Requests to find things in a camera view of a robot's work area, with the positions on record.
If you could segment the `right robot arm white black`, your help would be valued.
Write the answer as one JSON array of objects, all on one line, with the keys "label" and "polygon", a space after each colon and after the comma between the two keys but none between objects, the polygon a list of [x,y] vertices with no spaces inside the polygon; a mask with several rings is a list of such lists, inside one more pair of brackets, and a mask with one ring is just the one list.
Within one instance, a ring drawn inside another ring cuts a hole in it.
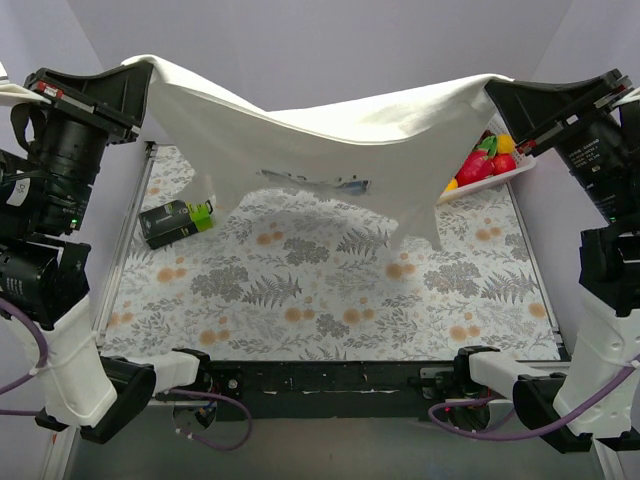
[{"label": "right robot arm white black", "polygon": [[588,316],[566,373],[524,366],[493,347],[462,348],[452,383],[464,397],[508,398],[526,427],[561,453],[593,441],[635,451],[639,383],[639,91],[611,70],[568,84],[494,80],[486,87],[518,149],[555,150],[605,219],[581,234]]}]

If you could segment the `white t-shirt daisy print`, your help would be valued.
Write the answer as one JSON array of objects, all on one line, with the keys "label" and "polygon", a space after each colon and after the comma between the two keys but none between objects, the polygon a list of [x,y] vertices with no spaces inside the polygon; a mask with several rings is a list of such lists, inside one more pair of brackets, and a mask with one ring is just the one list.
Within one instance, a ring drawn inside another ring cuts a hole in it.
[{"label": "white t-shirt daisy print", "polygon": [[490,74],[303,109],[266,111],[150,55],[147,109],[193,169],[183,200],[227,217],[254,191],[296,188],[338,199],[441,245],[436,204],[496,108]]}]

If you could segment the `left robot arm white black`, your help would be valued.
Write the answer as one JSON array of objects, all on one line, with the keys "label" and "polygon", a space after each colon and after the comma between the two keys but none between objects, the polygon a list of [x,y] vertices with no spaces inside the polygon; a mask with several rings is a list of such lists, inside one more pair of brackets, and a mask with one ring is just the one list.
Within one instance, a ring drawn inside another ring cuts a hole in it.
[{"label": "left robot arm white black", "polygon": [[23,85],[1,83],[22,156],[1,155],[1,315],[40,380],[36,423],[77,428],[103,444],[159,393],[193,400],[213,386],[204,353],[179,349],[142,359],[104,357],[90,317],[90,246],[82,225],[105,149],[140,132],[153,67],[140,62],[97,75],[40,69]]}]

